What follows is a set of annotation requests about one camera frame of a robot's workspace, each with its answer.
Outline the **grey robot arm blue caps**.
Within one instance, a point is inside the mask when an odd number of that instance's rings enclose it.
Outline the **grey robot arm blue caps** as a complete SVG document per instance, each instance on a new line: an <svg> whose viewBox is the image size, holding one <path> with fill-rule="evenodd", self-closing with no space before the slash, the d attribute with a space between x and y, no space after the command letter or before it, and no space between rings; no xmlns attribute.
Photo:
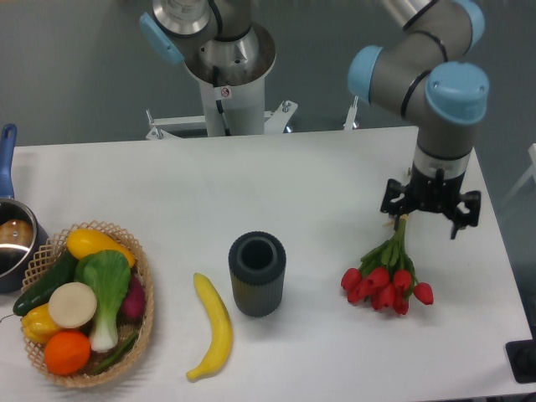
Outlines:
<svg viewBox="0 0 536 402"><path fill-rule="evenodd" d="M387 1L405 39L393 49L367 46L354 57L347 85L358 99L399 115L418 129L410 180L389 180L382 212L445 215L454 230L476 226L478 191L461 184L487 111L487 75L462 57L485 29L471 1ZM265 77L276 60L274 40L251 17L248 1L155 1L139 20L154 51L184 64L197 80L212 137L283 129L265 117Z"/></svg>

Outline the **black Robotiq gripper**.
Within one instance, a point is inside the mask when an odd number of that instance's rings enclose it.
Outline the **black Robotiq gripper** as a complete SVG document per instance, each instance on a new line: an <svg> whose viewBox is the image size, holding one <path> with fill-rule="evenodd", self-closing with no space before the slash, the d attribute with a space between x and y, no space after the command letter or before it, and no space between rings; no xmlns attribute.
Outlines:
<svg viewBox="0 0 536 402"><path fill-rule="evenodd" d="M477 227L481 211L481 192L478 190L460 193L465 174L455 178L442 175L433 178L412 167L410 183L390 178L380 211L393 217L419 210L444 214L452 222L451 239L467 226Z"/></svg>

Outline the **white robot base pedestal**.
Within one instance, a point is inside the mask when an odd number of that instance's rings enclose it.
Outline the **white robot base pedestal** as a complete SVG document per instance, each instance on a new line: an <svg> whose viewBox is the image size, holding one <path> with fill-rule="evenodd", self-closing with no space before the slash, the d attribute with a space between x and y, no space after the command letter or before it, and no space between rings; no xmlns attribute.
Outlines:
<svg viewBox="0 0 536 402"><path fill-rule="evenodd" d="M273 111L265 109L265 81L247 85L213 87L199 83L204 113L201 116L148 120L147 140L178 139L192 132L207 137L248 136L292 132L291 119L298 104L284 100Z"/></svg>

